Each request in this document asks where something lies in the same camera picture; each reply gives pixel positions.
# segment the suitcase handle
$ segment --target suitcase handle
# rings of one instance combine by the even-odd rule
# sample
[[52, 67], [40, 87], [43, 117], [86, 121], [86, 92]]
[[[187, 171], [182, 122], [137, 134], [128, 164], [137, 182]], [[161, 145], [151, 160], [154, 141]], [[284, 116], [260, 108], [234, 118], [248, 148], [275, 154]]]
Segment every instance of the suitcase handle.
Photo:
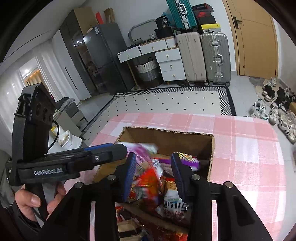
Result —
[[220, 57], [220, 59], [221, 59], [221, 63], [219, 63], [219, 65], [222, 65], [222, 64], [224, 64], [224, 61], [223, 61], [223, 56], [222, 56], [222, 54], [218, 54], [218, 56]]
[[184, 3], [178, 4], [178, 7], [179, 7], [179, 10], [180, 10], [181, 14], [187, 14], [187, 9], [186, 9]]

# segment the door lock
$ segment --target door lock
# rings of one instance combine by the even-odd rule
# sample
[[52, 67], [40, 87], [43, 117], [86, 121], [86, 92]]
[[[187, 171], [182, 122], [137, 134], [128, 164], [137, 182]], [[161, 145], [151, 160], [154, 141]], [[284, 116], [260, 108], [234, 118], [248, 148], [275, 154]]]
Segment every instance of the door lock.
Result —
[[237, 20], [237, 18], [236, 17], [233, 17], [233, 21], [234, 21], [234, 25], [235, 25], [235, 28], [236, 29], [239, 29], [239, 23], [242, 23], [242, 21], [241, 20]]

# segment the white sheer curtain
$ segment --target white sheer curtain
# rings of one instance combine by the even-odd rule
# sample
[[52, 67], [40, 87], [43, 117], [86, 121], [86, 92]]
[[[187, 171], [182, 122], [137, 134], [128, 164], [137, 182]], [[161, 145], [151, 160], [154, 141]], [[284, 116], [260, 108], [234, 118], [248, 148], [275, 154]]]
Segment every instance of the white sheer curtain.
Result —
[[18, 63], [14, 63], [0, 76], [0, 149], [9, 155], [14, 113], [24, 86]]
[[36, 60], [41, 74], [56, 101], [63, 97], [75, 99], [75, 103], [80, 101], [68, 79], [63, 73], [61, 66], [54, 54], [52, 41], [46, 41], [34, 48]]

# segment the human hand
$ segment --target human hand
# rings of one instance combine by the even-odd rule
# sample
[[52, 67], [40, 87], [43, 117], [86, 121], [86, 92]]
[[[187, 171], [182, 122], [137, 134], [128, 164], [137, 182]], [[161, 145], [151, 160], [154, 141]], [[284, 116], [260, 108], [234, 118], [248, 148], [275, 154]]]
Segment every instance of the human hand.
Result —
[[[54, 209], [57, 207], [57, 205], [66, 195], [66, 190], [63, 184], [61, 183], [58, 184], [57, 192], [58, 193], [54, 197], [54, 200], [52, 200], [47, 205], [47, 212], [49, 213], [48, 217], [51, 215], [51, 213], [54, 211]], [[26, 218], [30, 219], [31, 221], [37, 221], [31, 208], [40, 207], [41, 200], [37, 195], [25, 190], [25, 185], [23, 185], [22, 188], [15, 193], [15, 202], [18, 205], [22, 214]]]

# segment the black refrigerator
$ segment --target black refrigerator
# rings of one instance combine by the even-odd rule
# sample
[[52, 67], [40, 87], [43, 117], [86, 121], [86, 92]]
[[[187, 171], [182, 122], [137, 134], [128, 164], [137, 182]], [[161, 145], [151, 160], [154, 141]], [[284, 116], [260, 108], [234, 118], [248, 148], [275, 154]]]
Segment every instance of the black refrigerator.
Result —
[[127, 63], [120, 63], [117, 57], [127, 49], [117, 23], [99, 24], [83, 40], [110, 94], [129, 91], [135, 86]]

